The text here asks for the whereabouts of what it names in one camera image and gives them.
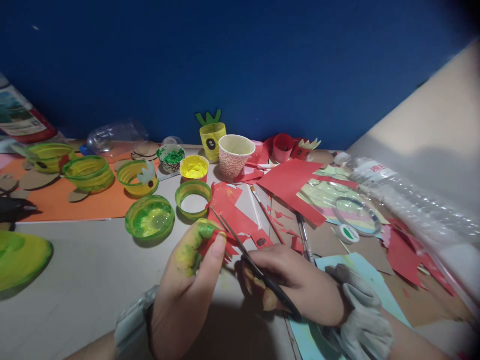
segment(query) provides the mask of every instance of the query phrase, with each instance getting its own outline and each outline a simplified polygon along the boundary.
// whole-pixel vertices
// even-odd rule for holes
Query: gray glove
[[[354,310],[341,328],[319,326],[323,337],[347,359],[387,359],[394,344],[394,332],[380,313],[382,303],[377,294],[344,264],[328,266],[325,271],[341,284]]]

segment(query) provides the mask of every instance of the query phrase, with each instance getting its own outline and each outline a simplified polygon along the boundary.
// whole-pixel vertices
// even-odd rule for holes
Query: left hand
[[[220,232],[196,274],[201,232],[208,233],[211,227],[218,228],[205,219],[193,224],[168,260],[151,316],[150,348],[157,360],[183,357],[204,326],[227,244]]]

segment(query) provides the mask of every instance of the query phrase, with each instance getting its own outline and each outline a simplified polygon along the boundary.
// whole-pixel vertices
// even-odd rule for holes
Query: scissors
[[[265,286],[273,291],[273,293],[276,295],[276,297],[286,306],[288,310],[291,312],[291,317],[295,321],[301,321],[302,320],[302,315],[300,314],[300,311],[297,309],[295,304],[290,300],[288,295],[285,293],[285,291],[282,290],[282,288],[275,282],[273,281],[269,276],[265,275],[257,265],[255,265],[254,261],[250,257],[247,249],[245,246],[242,244],[240,241],[239,237],[235,233],[235,231],[232,229],[232,227],[229,225],[229,223],[225,220],[225,218],[222,215],[218,215],[215,209],[210,206],[210,209],[213,210],[215,213],[216,217],[220,221],[220,224],[223,226],[223,228],[231,233],[234,237],[236,242],[238,243],[238,248],[240,249],[242,255],[242,260],[246,261],[250,267],[252,268],[255,277],[259,278],[260,280],[263,280],[265,283]]]

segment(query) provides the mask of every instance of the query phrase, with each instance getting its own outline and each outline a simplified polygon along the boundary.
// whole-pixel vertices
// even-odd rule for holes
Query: table
[[[186,155],[201,153],[201,146]],[[179,176],[162,181],[156,194],[175,206]],[[211,165],[207,183],[222,181]],[[255,221],[247,185],[237,207]],[[262,201],[268,197],[257,187]],[[270,225],[255,202],[261,226]],[[63,359],[115,328],[117,317],[144,291],[160,282],[167,260],[192,222],[176,217],[160,245],[142,248],[125,230],[125,220],[17,225],[54,246],[45,271],[26,289],[0,303],[0,359]],[[253,241],[245,242],[249,250]],[[282,313],[263,313],[246,300],[233,272],[223,269],[208,318],[190,357],[205,359],[292,359],[294,352]]]

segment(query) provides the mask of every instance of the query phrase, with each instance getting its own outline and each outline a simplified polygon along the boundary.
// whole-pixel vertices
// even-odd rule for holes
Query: hand
[[[253,262],[278,278],[281,286],[302,316],[323,326],[341,326],[351,312],[348,301],[337,282],[326,272],[317,269],[295,251],[284,245],[249,252]],[[265,288],[263,281],[254,279],[247,264],[243,274],[248,291],[260,294],[265,311],[288,311],[275,294]]]
[[[156,359],[183,357],[204,326],[225,255],[220,232],[205,255],[198,252],[217,225],[200,219],[173,250],[160,283],[151,317],[150,348]]]

